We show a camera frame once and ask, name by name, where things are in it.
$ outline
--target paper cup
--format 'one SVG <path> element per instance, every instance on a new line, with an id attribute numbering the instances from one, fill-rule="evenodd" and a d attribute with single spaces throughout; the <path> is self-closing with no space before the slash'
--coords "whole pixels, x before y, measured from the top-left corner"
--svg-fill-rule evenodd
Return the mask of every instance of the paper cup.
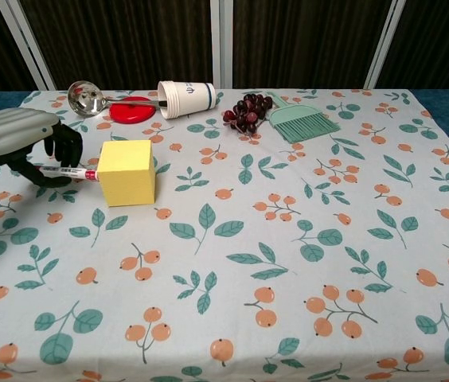
<path id="1" fill-rule="evenodd" d="M 212 84 L 160 81 L 158 99 L 168 103 L 168 107 L 161 107 L 162 116 L 172 119 L 212 109 L 216 106 L 217 97 Z"/>

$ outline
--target red lid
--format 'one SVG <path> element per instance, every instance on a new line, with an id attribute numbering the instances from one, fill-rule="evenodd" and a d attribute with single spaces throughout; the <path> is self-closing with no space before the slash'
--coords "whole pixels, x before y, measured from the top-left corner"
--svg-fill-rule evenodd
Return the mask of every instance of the red lid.
<path id="1" fill-rule="evenodd" d="M 124 101 L 150 101 L 146 97 L 126 97 Z M 155 114 L 154 106 L 123 105 L 113 103 L 110 106 L 110 117 L 118 123 L 140 123 Z"/>

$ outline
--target green brush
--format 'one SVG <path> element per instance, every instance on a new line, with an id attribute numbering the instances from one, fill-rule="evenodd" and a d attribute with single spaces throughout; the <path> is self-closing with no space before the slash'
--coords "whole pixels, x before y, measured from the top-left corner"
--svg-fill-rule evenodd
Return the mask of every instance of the green brush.
<path id="1" fill-rule="evenodd" d="M 340 127 L 329 121 L 317 108 L 306 105 L 291 105 L 283 101 L 277 94 L 267 92 L 278 109 L 271 112 L 269 120 L 289 143 L 305 141 L 319 135 L 334 133 Z"/>

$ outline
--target robotic hand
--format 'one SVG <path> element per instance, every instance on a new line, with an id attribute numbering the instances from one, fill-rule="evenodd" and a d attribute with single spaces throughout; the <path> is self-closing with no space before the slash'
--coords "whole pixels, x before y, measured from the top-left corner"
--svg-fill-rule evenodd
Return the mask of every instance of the robotic hand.
<path id="1" fill-rule="evenodd" d="M 76 167 L 83 152 L 81 134 L 60 122 L 57 115 L 21 107 L 0 110 L 0 166 L 7 164 L 35 185 L 62 187 L 70 177 L 46 177 L 26 160 L 33 145 L 44 140 L 47 155 L 53 155 L 62 167 Z"/>

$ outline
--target grape bunch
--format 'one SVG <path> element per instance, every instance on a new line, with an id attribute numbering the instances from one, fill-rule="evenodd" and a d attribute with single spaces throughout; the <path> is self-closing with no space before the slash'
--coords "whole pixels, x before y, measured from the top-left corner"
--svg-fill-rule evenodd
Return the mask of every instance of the grape bunch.
<path id="1" fill-rule="evenodd" d="M 256 134 L 256 130 L 265 120 L 267 111 L 272 108 L 272 98 L 261 94 L 246 94 L 233 107 L 223 114 L 224 124 L 243 134 Z"/>

